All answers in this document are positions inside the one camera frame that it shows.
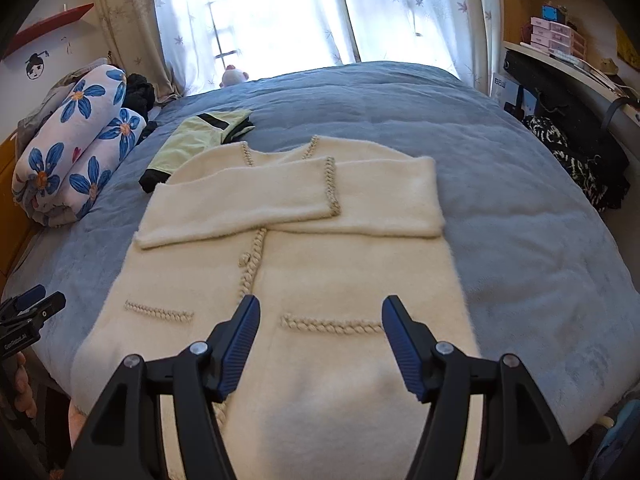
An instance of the silver bolt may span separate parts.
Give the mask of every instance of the silver bolt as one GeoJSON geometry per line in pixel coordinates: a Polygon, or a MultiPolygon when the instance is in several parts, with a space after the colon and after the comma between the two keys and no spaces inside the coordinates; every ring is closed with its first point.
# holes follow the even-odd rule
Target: silver bolt
{"type": "Polygon", "coordinates": [[[200,354],[204,354],[204,352],[207,351],[207,348],[209,348],[209,346],[207,346],[207,344],[204,341],[196,341],[195,343],[191,343],[191,346],[189,347],[189,352],[195,355],[200,355],[200,354]]]}
{"type": "Polygon", "coordinates": [[[453,353],[453,345],[448,341],[438,341],[436,343],[436,350],[442,355],[449,355],[453,353]]]}
{"type": "Polygon", "coordinates": [[[509,368],[517,368],[520,366],[520,359],[513,354],[507,354],[502,358],[502,362],[509,368]]]}
{"type": "Polygon", "coordinates": [[[124,364],[127,368],[138,366],[140,364],[140,356],[137,354],[128,355],[124,358],[122,364],[124,364]]]}

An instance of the gray cloth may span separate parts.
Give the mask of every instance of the gray cloth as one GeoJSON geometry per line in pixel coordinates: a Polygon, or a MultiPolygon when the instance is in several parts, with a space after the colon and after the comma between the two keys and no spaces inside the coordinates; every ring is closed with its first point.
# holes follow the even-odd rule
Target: gray cloth
{"type": "Polygon", "coordinates": [[[100,65],[107,64],[105,57],[96,59],[94,62],[79,68],[60,79],[51,90],[47,93],[44,101],[36,109],[32,110],[29,115],[18,121],[18,127],[14,130],[15,137],[15,160],[18,160],[24,150],[27,148],[31,139],[36,136],[42,125],[47,122],[58,107],[65,100],[66,96],[71,92],[74,85],[80,81],[86,74],[100,65]]]}
{"type": "Polygon", "coordinates": [[[640,296],[606,226],[553,155],[449,73],[374,62],[248,82],[167,105],[158,129],[124,160],[89,214],[43,232],[5,293],[42,283],[66,295],[66,309],[47,322],[35,347],[66,391],[74,355],[149,200],[138,179],[185,118],[212,108],[253,110],[256,127],[246,140],[262,152],[290,150],[318,134],[432,156],[445,236],[482,355],[520,355],[568,438],[640,376],[640,296]]]}

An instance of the plush toy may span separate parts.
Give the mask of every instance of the plush toy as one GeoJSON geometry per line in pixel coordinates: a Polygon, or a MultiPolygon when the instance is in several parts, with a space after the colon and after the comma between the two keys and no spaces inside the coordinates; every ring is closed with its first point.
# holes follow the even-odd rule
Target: plush toy
{"type": "Polygon", "coordinates": [[[226,67],[225,73],[223,73],[222,75],[222,83],[220,83],[220,88],[224,88],[225,86],[244,83],[248,79],[249,79],[249,75],[247,72],[242,72],[240,69],[236,68],[234,65],[228,65],[226,67]]]}

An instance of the human hand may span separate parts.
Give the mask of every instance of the human hand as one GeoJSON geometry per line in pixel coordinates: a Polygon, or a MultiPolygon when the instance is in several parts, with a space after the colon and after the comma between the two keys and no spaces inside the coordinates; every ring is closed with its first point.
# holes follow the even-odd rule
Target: human hand
{"type": "MultiPolygon", "coordinates": [[[[29,386],[29,377],[27,370],[24,368],[27,359],[22,352],[16,354],[18,359],[18,369],[15,372],[14,388],[18,395],[15,397],[14,406],[19,412],[24,412],[29,418],[35,418],[38,411],[36,407],[36,401],[33,399],[33,391],[29,386]]],[[[0,398],[2,405],[5,405],[5,400],[0,398]]]]}

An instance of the blue-gray bedspread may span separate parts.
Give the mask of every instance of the blue-gray bedspread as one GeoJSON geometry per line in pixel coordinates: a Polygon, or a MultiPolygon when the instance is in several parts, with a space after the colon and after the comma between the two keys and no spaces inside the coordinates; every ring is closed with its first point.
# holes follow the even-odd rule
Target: blue-gray bedspread
{"type": "Polygon", "coordinates": [[[5,295],[42,283],[65,310],[36,352],[66,390],[148,196],[138,179],[169,134],[206,109],[250,108],[262,152],[315,134],[436,160],[438,195],[484,357],[520,355],[570,439],[640,374],[640,301],[606,226],[545,147],[443,70],[373,62],[294,73],[180,99],[158,116],[76,224],[43,232],[5,295]]]}

